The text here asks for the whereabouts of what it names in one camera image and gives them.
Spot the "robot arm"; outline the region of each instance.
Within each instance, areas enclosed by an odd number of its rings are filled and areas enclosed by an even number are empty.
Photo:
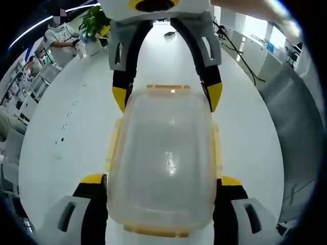
[[[47,245],[105,245],[107,219],[106,175],[91,175],[49,210],[34,238]],[[275,244],[280,238],[275,218],[233,178],[217,180],[213,221],[214,244]]]
[[[184,38],[191,50],[204,94],[211,112],[214,112],[222,91],[218,69],[221,53],[220,42],[214,35],[211,15],[206,11],[210,7],[210,2],[208,0],[194,0],[193,3],[189,0],[123,2],[122,5],[125,6],[120,12],[115,2],[100,1],[103,11],[112,19],[109,65],[114,70],[112,92],[121,111],[125,111],[132,93],[139,50],[153,27],[153,21],[170,18],[171,25]],[[211,54],[207,52],[203,37],[209,42]]]

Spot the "window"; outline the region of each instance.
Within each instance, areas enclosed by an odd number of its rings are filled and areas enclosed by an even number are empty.
[[[283,48],[285,45],[285,41],[286,37],[283,35],[283,33],[276,27],[273,27],[270,38],[270,42],[272,43],[272,45],[274,45],[276,48]]]
[[[245,17],[244,32],[247,35],[254,35],[264,39],[267,31],[267,21],[256,19],[251,16]]]

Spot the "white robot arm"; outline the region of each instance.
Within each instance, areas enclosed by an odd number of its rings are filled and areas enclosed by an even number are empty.
[[[153,21],[170,19],[171,25],[189,46],[203,91],[214,112],[222,90],[218,65],[221,63],[220,42],[213,31],[213,20],[207,11],[209,0],[99,0],[111,21],[112,41],[109,65],[113,74],[112,92],[122,112],[125,110],[133,81],[139,49]],[[208,54],[203,37],[208,40]]]

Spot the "green plant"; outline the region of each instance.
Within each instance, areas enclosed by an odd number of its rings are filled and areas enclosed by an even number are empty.
[[[96,34],[100,35],[104,26],[110,25],[110,19],[105,16],[100,6],[95,6],[87,11],[83,16],[83,22],[78,27],[79,30],[85,29],[85,36],[95,41]]]

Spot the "white table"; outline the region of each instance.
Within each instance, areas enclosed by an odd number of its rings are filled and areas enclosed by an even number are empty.
[[[155,25],[143,43],[134,89],[149,83],[189,84],[201,90],[191,52],[183,38],[165,39],[166,24]],[[277,133],[261,96],[237,63],[222,51],[223,93],[213,120],[218,123],[223,173],[243,182],[276,218],[283,199],[284,171]],[[122,116],[111,93],[112,71],[105,50],[75,58],[40,101],[27,129],[19,165],[23,207],[36,228],[49,208],[72,195],[79,181],[102,173],[115,120]],[[211,222],[188,239],[124,232],[110,218],[109,244],[213,244]]]

